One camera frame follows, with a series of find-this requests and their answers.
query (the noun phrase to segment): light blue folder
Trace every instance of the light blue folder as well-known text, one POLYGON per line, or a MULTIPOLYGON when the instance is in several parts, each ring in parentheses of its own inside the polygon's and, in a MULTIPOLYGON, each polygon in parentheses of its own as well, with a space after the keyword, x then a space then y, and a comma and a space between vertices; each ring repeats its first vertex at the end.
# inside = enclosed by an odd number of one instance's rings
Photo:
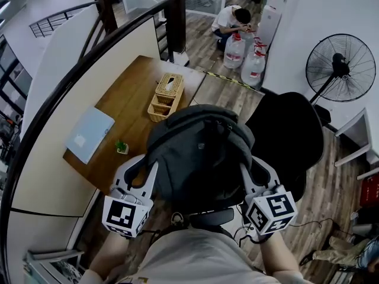
POLYGON ((87 164, 113 124, 111 117, 90 107, 75 124, 66 140, 66 147, 87 164))

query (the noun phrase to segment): wooden post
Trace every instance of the wooden post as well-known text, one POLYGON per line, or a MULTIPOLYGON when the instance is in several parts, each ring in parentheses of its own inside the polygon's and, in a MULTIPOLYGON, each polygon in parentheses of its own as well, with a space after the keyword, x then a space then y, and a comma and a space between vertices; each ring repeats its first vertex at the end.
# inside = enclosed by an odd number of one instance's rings
POLYGON ((114 17, 112 8, 112 0, 99 0, 99 4, 104 30, 107 33, 107 35, 109 35, 117 29, 116 18, 114 17))
POLYGON ((182 53, 185 50, 185 0, 174 0, 165 10, 165 17, 168 49, 182 53))

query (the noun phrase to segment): black hair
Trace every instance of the black hair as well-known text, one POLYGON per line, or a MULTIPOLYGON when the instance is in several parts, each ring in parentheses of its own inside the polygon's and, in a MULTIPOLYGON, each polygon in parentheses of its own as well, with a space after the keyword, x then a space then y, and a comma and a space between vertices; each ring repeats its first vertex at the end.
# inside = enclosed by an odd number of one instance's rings
POLYGON ((236 19, 242 24, 250 23, 251 14, 246 8, 238 8, 235 10, 236 19))

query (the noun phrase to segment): small potted plant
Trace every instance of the small potted plant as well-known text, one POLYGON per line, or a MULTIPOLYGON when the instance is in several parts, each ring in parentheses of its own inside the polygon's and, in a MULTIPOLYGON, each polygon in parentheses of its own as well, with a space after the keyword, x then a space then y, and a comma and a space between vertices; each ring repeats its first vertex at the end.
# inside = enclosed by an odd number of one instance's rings
POLYGON ((129 146, 128 146, 128 144, 126 144, 126 143, 121 142, 120 140, 118 140, 115 145, 116 145, 116 148, 117 148, 117 152, 119 154, 128 154, 128 152, 129 152, 129 146))

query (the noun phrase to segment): caution tape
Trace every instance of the caution tape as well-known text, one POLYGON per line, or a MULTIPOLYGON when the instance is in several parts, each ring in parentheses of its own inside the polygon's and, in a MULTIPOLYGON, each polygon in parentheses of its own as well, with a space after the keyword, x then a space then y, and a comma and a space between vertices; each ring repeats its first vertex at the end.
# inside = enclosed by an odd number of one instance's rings
POLYGON ((218 78, 221 78, 221 79, 224 79, 224 80, 227 80, 227 81, 230 81, 230 82, 233 82, 233 83, 236 83, 240 86, 243 86, 244 88, 248 88, 248 89, 251 89, 252 91, 255 91, 254 88, 250 87, 249 85, 247 85, 246 83, 243 83, 243 82, 239 82, 238 80, 236 79, 231 79, 231 78, 228 78, 228 77, 225 77, 225 76, 222 76, 222 75, 218 75, 216 73, 211 73, 211 72, 205 72, 203 71, 203 73, 206 73, 207 75, 210 75, 210 76, 214 76, 214 77, 218 77, 218 78))

